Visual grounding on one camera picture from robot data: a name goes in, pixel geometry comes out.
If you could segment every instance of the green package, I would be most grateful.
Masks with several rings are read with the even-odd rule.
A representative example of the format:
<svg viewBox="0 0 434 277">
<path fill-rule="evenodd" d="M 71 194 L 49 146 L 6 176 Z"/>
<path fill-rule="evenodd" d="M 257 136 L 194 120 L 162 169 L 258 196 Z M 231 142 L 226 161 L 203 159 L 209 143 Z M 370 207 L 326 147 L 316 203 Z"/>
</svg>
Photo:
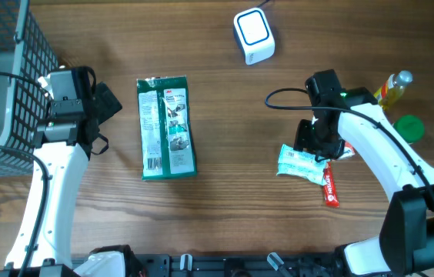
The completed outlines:
<svg viewBox="0 0 434 277">
<path fill-rule="evenodd" d="M 142 180 L 196 175 L 186 77 L 137 80 Z"/>
</svg>

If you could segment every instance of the barcode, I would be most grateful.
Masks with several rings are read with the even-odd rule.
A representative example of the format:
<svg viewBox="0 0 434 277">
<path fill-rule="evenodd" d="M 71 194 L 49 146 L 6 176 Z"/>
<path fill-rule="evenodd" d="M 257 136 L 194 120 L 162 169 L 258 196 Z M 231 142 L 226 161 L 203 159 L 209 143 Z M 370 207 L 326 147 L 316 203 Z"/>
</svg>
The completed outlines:
<svg viewBox="0 0 434 277">
<path fill-rule="evenodd" d="M 153 169 L 160 169 L 162 165 L 162 158 L 148 158 L 147 159 L 147 169 L 153 170 Z"/>
</svg>

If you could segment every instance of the wood grain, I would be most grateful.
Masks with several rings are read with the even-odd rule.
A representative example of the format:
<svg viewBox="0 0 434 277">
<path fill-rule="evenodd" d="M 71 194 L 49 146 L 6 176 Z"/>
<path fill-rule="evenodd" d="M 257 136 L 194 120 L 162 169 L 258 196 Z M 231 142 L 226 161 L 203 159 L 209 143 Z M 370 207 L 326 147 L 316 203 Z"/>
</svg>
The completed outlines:
<svg viewBox="0 0 434 277">
<path fill-rule="evenodd" d="M 130 244 L 138 253 L 331 251 L 377 235 L 388 202 L 362 159 L 333 164 L 340 208 L 303 179 L 275 176 L 283 143 L 311 112 L 267 109 L 272 90 L 302 87 L 334 68 L 346 88 L 374 92 L 401 69 L 414 84 L 390 111 L 419 116 L 414 149 L 434 166 L 434 1 L 276 1 L 264 7 L 274 56 L 245 65 L 232 35 L 252 2 L 145 2 L 32 6 L 56 53 L 90 65 L 123 110 L 102 125 L 111 148 L 82 181 L 72 252 Z M 135 80 L 187 75 L 199 175 L 141 181 Z M 297 93 L 277 103 L 308 105 Z M 30 177 L 0 179 L 0 268 L 18 231 Z"/>
</svg>

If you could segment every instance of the cable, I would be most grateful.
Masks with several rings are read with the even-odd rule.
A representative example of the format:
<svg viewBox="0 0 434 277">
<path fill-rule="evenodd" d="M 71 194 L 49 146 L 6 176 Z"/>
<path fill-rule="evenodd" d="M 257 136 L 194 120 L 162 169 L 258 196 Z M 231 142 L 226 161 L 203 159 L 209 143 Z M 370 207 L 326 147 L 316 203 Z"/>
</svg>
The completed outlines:
<svg viewBox="0 0 434 277">
<path fill-rule="evenodd" d="M 261 4 L 257 5 L 256 8 L 260 8 L 261 6 L 263 6 L 264 4 L 266 4 L 268 2 L 270 2 L 270 0 L 265 0 Z"/>
<path fill-rule="evenodd" d="M 428 275 L 422 273 L 422 272 L 416 272 L 417 275 L 421 276 L 421 277 L 429 277 Z"/>
<path fill-rule="evenodd" d="M 43 92 L 47 92 L 45 89 L 43 89 L 43 87 L 41 87 L 41 85 L 39 83 L 31 80 L 30 78 L 22 77 L 22 76 L 15 75 L 15 74 L 12 74 L 12 73 L 7 73 L 7 72 L 0 72 L 0 76 L 10 77 L 10 78 L 16 78 L 16 79 L 21 80 L 23 82 L 27 82 L 29 84 L 34 85 L 35 87 L 39 88 Z"/>
<path fill-rule="evenodd" d="M 317 110 L 323 110 L 323 111 L 348 112 L 348 113 L 351 113 L 353 115 L 357 115 L 358 117 L 367 120 L 368 122 L 372 123 L 376 128 L 378 128 L 381 131 L 383 131 L 385 133 L 385 135 L 387 135 L 393 141 L 393 143 L 395 143 L 395 145 L 400 149 L 400 151 L 402 152 L 402 154 L 406 157 L 407 161 L 409 161 L 409 164 L 414 168 L 415 173 L 417 173 L 417 175 L 419 175 L 419 177 L 421 178 L 422 182 L 424 183 L 424 186 L 426 187 L 427 192 L 429 193 L 429 197 L 431 198 L 431 201 L 434 204 L 434 191 L 432 190 L 432 187 L 429 184 L 429 181 L 424 176 L 421 167 L 416 164 L 416 162 L 412 159 L 412 157 L 410 156 L 410 154 L 406 151 L 406 149 L 402 146 L 402 144 L 398 141 L 398 139 L 396 139 L 395 136 L 393 136 L 393 134 L 391 132 L 389 132 L 381 124 L 381 122 L 377 122 L 376 120 L 370 118 L 367 115 L 362 114 L 361 112 L 357 112 L 357 111 L 353 111 L 353 110 L 345 109 L 345 108 L 312 107 L 312 106 L 280 106 L 280 105 L 271 105 L 269 103 L 270 97 L 272 97 L 274 94 L 279 93 L 279 92 L 288 91 L 288 90 L 293 90 L 293 91 L 297 91 L 297 92 L 305 92 L 305 93 L 307 93 L 307 91 L 305 89 L 301 89 L 301 88 L 294 88 L 294 89 L 281 88 L 281 89 L 277 89 L 274 92 L 271 92 L 269 95 L 267 95 L 267 97 L 265 98 L 265 105 L 267 107 L 269 107 L 269 108 L 281 109 L 281 110 L 292 110 L 292 111 L 317 111 Z"/>
<path fill-rule="evenodd" d="M 92 92 L 92 95 L 94 95 L 95 94 L 95 84 L 97 84 L 97 80 L 95 79 L 95 72 L 94 72 L 94 69 L 92 69 L 90 66 L 83 66 L 86 70 L 87 70 L 87 72 L 88 73 L 90 73 L 91 75 L 92 75 L 92 85 L 91 85 L 91 92 Z"/>
<path fill-rule="evenodd" d="M 41 226 L 41 221 L 44 216 L 43 214 L 45 211 L 46 196 L 48 194 L 48 179 L 49 179 L 48 168 L 40 158 L 26 151 L 10 148 L 7 146 L 0 146 L 0 150 L 7 151 L 7 152 L 14 152 L 29 157 L 38 163 L 39 168 L 42 171 L 42 195 L 41 195 L 41 201 L 39 203 L 38 216 L 35 218 L 34 228 L 32 229 L 31 240 L 29 241 L 27 251 L 25 252 L 24 262 L 22 263 L 22 267 L 18 272 L 18 277 L 22 277 L 24 276 L 25 269 L 27 268 L 27 265 L 31 260 L 31 255 L 35 251 L 35 243 L 38 240 L 39 226 Z"/>
</svg>

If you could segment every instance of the bottle cap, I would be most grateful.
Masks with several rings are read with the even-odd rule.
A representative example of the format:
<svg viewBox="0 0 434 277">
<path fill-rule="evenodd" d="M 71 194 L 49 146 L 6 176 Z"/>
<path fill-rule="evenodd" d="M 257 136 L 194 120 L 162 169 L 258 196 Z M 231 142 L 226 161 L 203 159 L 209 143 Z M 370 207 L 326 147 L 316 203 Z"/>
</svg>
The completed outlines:
<svg viewBox="0 0 434 277">
<path fill-rule="evenodd" d="M 424 124 L 414 115 L 401 117 L 393 127 L 408 143 L 417 142 L 424 136 Z"/>
<path fill-rule="evenodd" d="M 407 86 L 412 82 L 412 73 L 406 70 L 402 70 L 395 79 L 395 82 L 399 86 Z"/>
</svg>

